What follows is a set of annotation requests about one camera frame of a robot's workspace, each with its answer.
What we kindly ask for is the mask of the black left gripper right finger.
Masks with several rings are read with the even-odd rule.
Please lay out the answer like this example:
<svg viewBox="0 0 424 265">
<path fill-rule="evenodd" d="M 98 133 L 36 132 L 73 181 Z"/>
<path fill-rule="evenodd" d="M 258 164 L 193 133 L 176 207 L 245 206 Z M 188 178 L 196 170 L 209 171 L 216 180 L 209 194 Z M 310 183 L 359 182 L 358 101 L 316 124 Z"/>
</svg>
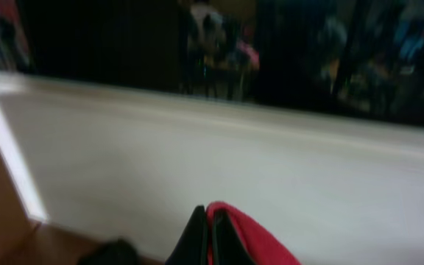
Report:
<svg viewBox="0 0 424 265">
<path fill-rule="evenodd" d="M 255 265 L 225 210 L 213 216 L 212 257 L 213 265 Z"/>
</svg>

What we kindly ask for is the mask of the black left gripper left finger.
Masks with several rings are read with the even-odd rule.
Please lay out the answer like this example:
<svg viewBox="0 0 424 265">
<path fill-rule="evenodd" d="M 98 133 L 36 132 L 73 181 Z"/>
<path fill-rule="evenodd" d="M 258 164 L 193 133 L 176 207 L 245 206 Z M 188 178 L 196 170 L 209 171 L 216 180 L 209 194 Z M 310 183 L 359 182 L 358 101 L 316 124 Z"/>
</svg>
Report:
<svg viewBox="0 0 424 265">
<path fill-rule="evenodd" d="M 208 222 L 203 205 L 195 207 L 165 265 L 207 265 Z"/>
</svg>

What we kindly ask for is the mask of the red soccer t-shirt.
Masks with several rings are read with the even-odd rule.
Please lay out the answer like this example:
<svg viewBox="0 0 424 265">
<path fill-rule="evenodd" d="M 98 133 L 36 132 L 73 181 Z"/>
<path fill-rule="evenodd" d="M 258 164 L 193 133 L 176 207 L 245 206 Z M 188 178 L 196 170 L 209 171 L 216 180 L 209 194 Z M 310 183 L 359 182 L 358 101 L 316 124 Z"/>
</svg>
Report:
<svg viewBox="0 0 424 265">
<path fill-rule="evenodd" d="M 256 265 L 300 265 L 300 262 L 270 232 L 245 213 L 225 202 L 212 202 L 206 209 L 211 232 L 208 245 L 209 264 L 213 261 L 213 216 L 219 210 L 225 210 L 229 214 L 241 243 Z"/>
</svg>

